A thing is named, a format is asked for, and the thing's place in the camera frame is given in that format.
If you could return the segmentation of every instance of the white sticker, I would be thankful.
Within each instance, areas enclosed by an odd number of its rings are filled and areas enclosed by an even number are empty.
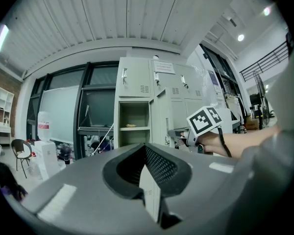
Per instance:
[[[153,61],[155,72],[175,74],[173,63]]]
[[[214,169],[214,170],[218,170],[221,172],[225,172],[225,173],[232,173],[234,166],[213,162],[209,165],[209,168]]]

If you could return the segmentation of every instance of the whiteboard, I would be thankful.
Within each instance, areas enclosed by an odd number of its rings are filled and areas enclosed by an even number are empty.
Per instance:
[[[51,115],[51,139],[73,144],[73,121],[78,86],[44,91],[39,111]]]

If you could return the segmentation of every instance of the black cable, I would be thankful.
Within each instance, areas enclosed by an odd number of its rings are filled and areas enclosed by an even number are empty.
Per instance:
[[[218,127],[218,131],[219,131],[221,144],[222,144],[223,148],[225,149],[225,152],[227,153],[228,157],[231,158],[232,157],[231,152],[224,142],[222,129],[220,127]]]

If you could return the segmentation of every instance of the small item on shelf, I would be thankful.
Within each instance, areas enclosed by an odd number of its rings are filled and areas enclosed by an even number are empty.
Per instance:
[[[9,118],[8,118],[8,117],[5,117],[5,118],[3,119],[3,124],[4,124],[4,125],[5,125],[5,124],[9,125]]]

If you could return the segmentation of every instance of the locker door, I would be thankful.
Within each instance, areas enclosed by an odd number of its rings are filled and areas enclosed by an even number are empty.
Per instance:
[[[176,65],[176,68],[180,75],[183,97],[202,99],[203,77],[196,72],[194,67]]]
[[[133,57],[120,58],[117,90],[120,97],[150,97],[148,60]]]
[[[157,76],[159,78],[159,83],[155,81],[155,69],[154,63],[152,63],[152,78],[153,78],[153,87],[155,90],[155,95],[158,95],[165,87],[168,87],[170,91],[171,98],[182,98],[182,88],[181,88],[181,80],[178,73],[169,74],[169,73],[161,73],[158,72]]]
[[[199,100],[199,99],[186,99],[185,105],[186,105],[186,115],[188,118],[190,115],[192,115],[193,113],[198,111],[201,107],[203,107],[204,102],[203,100]]]
[[[159,109],[159,118],[156,122],[158,129],[156,143],[174,147],[174,140],[168,136],[168,130],[187,127],[185,102],[183,99],[170,98],[168,88],[165,88],[156,100]]]

